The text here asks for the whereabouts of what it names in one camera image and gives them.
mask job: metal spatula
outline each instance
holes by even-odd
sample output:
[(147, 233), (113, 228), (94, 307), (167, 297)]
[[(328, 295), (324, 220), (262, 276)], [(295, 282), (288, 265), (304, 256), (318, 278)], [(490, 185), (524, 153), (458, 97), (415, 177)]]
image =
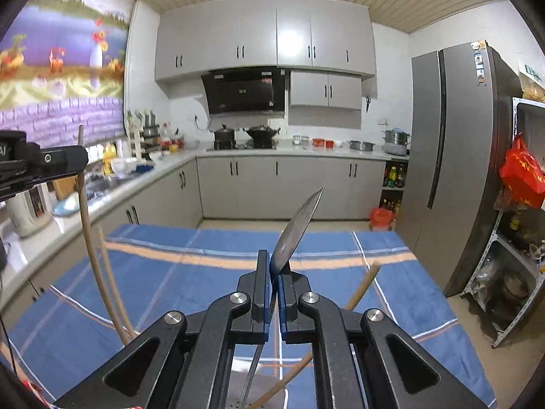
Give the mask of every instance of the metal spatula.
[[(314, 211), (318, 206), (318, 202), (324, 192), (324, 188), (321, 187), (314, 194), (312, 194), (307, 201), (301, 206), (297, 213), (292, 217), (288, 225), (285, 227), (282, 235), (276, 243), (274, 251), (272, 252), (271, 262), (270, 262), (270, 278), (272, 285), (272, 297), (269, 309), (269, 322), (273, 317), (274, 307), (276, 305), (276, 289), (278, 287), (276, 278), (278, 277), (280, 271), (284, 268), (285, 264), (288, 262), (293, 252), (297, 248), (299, 241), (301, 241), (302, 236), (304, 235), (306, 228), (308, 227)], [(255, 354), (252, 358), (252, 364), (250, 365), (250, 370), (242, 387), (242, 392), (240, 395), (240, 408), (244, 409), (246, 405), (246, 399), (250, 392), (250, 386), (252, 386), (252, 380), (257, 369), (257, 365), (260, 362), (261, 352), (263, 352), (264, 345), (259, 345), (255, 349)]]

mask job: silver bolt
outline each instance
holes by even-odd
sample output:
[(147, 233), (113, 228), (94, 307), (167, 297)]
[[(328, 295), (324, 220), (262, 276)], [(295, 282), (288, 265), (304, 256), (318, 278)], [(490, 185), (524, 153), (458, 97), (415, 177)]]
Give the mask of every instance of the silver bolt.
[(231, 303), (242, 304), (248, 299), (247, 295), (244, 292), (234, 292), (229, 297)]
[(165, 315), (165, 322), (167, 324), (178, 324), (180, 321), (182, 321), (182, 314), (178, 311), (171, 311)]
[(370, 309), (367, 311), (367, 318), (371, 321), (382, 321), (384, 318), (384, 313), (378, 309)]
[(320, 300), (320, 296), (316, 292), (305, 292), (302, 296), (302, 300), (305, 303), (316, 303), (318, 300)]

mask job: red trash bag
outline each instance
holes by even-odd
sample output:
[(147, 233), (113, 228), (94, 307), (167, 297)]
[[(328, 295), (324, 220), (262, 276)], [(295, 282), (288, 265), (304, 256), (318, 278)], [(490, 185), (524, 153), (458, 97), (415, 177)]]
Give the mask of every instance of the red trash bag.
[(515, 137), (513, 146), (505, 155), (500, 177), (515, 201), (532, 208), (541, 207), (545, 199), (545, 177), (520, 134)]
[(384, 208), (373, 208), (371, 210), (371, 224), (369, 225), (370, 230), (392, 230), (392, 221), (395, 217), (395, 214)]

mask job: refrigerator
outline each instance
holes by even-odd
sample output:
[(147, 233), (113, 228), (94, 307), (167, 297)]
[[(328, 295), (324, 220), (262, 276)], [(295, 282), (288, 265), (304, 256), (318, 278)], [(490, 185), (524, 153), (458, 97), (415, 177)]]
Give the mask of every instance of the refrigerator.
[(396, 232), (446, 296), (462, 291), (492, 232), (519, 78), (485, 41), (412, 59), (409, 167)]

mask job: triangular cutout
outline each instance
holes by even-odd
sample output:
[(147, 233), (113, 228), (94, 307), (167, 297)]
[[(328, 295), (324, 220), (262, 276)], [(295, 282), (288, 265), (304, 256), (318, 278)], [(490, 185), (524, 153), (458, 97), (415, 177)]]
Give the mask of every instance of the triangular cutout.
[(157, 337), (146, 341), (140, 349), (111, 371), (105, 377), (104, 383), (123, 395), (135, 396), (159, 344)]
[(418, 357), (397, 335), (387, 335), (390, 348), (405, 390), (413, 395), (439, 383), (439, 375)]

